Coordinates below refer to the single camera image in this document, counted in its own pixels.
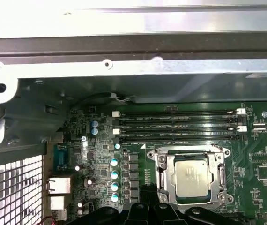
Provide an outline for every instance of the wire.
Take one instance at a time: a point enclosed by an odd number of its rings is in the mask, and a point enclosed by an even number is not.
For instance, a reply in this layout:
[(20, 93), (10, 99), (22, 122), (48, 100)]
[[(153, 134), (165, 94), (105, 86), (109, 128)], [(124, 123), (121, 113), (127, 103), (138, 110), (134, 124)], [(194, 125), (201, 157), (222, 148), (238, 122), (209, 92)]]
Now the wire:
[(118, 97), (116, 93), (103, 92), (103, 93), (97, 93), (94, 95), (87, 96), (87, 97), (81, 99), (80, 101), (78, 101), (77, 103), (75, 103), (74, 105), (72, 105), (71, 108), (75, 109), (77, 107), (81, 107), (81, 106), (89, 103), (90, 101), (98, 100), (98, 99), (107, 99), (107, 98), (108, 99), (114, 98), (114, 99), (116, 99), (116, 101), (121, 102), (121, 103), (132, 101), (130, 98)]
[(45, 222), (45, 220), (47, 220), (48, 218), (51, 218), (51, 225), (55, 225), (55, 220), (52, 216), (46, 216), (44, 217), (39, 223), (37, 223), (36, 225), (41, 225), (42, 223)]
[(131, 101), (130, 98), (115, 97), (115, 99), (117, 102), (121, 102), (121, 103)]

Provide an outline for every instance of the white wire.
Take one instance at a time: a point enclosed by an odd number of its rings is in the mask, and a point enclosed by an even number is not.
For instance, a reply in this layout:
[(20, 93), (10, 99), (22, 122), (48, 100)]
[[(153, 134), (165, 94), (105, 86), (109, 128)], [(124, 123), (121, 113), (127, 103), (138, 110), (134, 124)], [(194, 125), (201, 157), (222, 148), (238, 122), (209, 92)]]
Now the white wire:
[(124, 99), (118, 99), (117, 97), (115, 98), (117, 102), (128, 102), (128, 101), (131, 101), (130, 98), (124, 98)]

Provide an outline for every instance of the ram slot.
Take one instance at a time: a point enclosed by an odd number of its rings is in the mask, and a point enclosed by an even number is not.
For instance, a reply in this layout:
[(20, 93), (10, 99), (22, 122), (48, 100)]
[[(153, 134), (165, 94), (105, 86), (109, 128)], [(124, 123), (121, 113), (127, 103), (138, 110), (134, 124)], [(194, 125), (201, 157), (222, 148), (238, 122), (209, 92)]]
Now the ram slot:
[(123, 129), (122, 134), (161, 134), (165, 132), (226, 132), (226, 131), (233, 131), (236, 130), (237, 127), (194, 127), (194, 128), (178, 128), (178, 127), (172, 127), (172, 128), (141, 128), (141, 129)]
[(187, 142), (187, 141), (220, 141), (238, 140), (238, 135), (216, 135), (216, 136), (171, 136), (171, 137), (136, 137), (119, 138), (121, 143), (153, 143), (153, 142)]
[(138, 117), (165, 117), (165, 116), (228, 116), (234, 115), (236, 110), (220, 110), (220, 111), (186, 111), (186, 112), (127, 112), (123, 113), (121, 118), (138, 118)]
[(129, 125), (129, 124), (172, 124), (174, 122), (177, 123), (192, 123), (192, 122), (202, 122), (202, 123), (235, 123), (238, 122), (237, 117), (207, 117), (207, 116), (168, 116), (168, 117), (137, 117), (137, 118), (118, 118), (120, 125)]

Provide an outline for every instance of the red wire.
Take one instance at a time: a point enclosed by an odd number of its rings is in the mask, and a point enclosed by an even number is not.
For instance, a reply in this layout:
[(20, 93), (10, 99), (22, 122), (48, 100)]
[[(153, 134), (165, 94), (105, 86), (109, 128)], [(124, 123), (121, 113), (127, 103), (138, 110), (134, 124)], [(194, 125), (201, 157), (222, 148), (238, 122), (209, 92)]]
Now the red wire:
[(39, 223), (37, 223), (36, 225), (41, 225), (43, 222), (45, 222), (45, 220), (47, 220), (48, 218), (51, 218), (51, 225), (55, 224), (55, 220), (52, 216), (46, 216), (44, 217)]

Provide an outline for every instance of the electrolytic capacitor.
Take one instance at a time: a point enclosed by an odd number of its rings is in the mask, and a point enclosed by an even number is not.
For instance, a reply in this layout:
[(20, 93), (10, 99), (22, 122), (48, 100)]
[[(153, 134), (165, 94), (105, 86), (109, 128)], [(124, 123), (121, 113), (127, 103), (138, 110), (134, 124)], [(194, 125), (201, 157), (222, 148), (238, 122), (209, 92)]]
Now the electrolytic capacitor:
[(76, 171), (80, 171), (80, 170), (82, 170), (82, 169), (84, 169), (85, 168), (85, 166), (83, 165), (83, 164), (79, 164), (79, 165), (77, 165), (76, 167), (75, 167), (75, 170)]
[(98, 129), (97, 129), (97, 128), (93, 128), (93, 129), (91, 130), (91, 134), (92, 134), (92, 135), (97, 135), (97, 134), (98, 134)]
[(86, 201), (85, 199), (81, 199), (80, 202), (77, 203), (77, 207), (78, 207), (78, 208), (81, 208), (81, 207), (83, 207), (84, 204), (86, 204), (86, 203), (87, 203), (87, 201)]
[(113, 182), (113, 183), (111, 184), (111, 190), (112, 190), (112, 191), (117, 191), (118, 188), (119, 188), (119, 184), (118, 184), (117, 182)]
[(118, 165), (118, 159), (117, 158), (112, 158), (111, 159), (111, 166), (116, 166)]
[(91, 122), (91, 126), (92, 126), (93, 128), (98, 127), (98, 125), (99, 125), (99, 123), (98, 123), (97, 120), (93, 120), (93, 121)]
[(89, 184), (89, 185), (96, 184), (96, 179), (95, 179), (95, 177), (91, 177), (90, 179), (88, 179), (88, 184)]
[(114, 180), (114, 179), (117, 179), (118, 178), (118, 171), (114, 170), (112, 173), (111, 173), (111, 178)]
[(114, 192), (112, 195), (111, 195), (111, 201), (112, 202), (117, 202), (119, 200), (119, 194)]

